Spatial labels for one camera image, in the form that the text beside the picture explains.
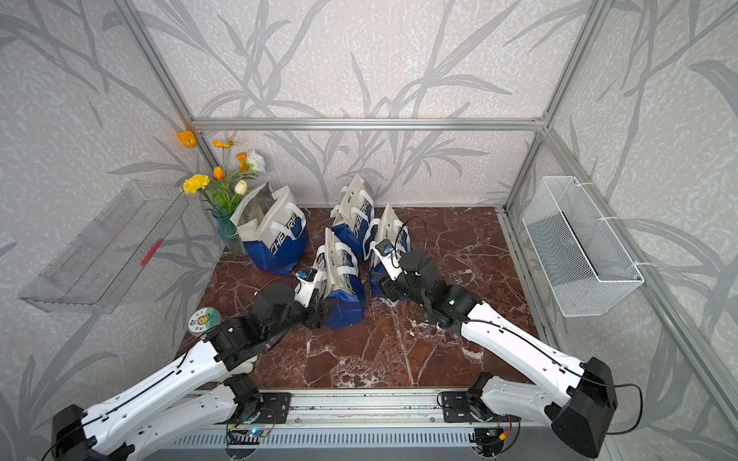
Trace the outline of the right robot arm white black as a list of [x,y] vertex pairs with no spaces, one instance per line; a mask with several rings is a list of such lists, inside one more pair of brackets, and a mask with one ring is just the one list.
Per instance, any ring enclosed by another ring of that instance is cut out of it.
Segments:
[[479,378],[468,391],[481,420],[516,416],[547,425],[582,456],[599,456],[617,409],[611,369],[600,359],[583,362],[509,322],[475,293],[447,284],[422,250],[398,252],[388,240],[374,253],[386,273],[376,278],[386,296],[417,303],[426,320],[494,353],[529,379]]

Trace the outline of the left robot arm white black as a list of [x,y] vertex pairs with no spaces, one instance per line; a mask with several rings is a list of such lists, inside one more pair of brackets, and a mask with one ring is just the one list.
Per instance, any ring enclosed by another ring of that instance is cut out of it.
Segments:
[[247,314],[223,320],[145,380],[87,409],[69,405],[53,418],[43,459],[141,459],[203,426],[259,416],[263,396],[245,367],[273,337],[327,324],[338,302],[312,291],[311,284],[263,289]]

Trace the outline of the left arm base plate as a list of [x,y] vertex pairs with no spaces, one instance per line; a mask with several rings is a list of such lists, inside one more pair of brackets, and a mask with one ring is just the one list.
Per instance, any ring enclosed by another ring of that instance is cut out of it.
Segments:
[[239,403],[230,424],[282,425],[288,418],[292,395],[282,392],[259,393]]

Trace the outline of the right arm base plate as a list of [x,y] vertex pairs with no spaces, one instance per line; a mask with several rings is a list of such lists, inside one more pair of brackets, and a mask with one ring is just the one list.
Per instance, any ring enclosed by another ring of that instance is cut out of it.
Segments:
[[443,412],[445,423],[484,423],[498,426],[518,424],[521,419],[517,416],[492,414],[480,418],[471,409],[465,391],[443,391],[436,395],[436,405]]

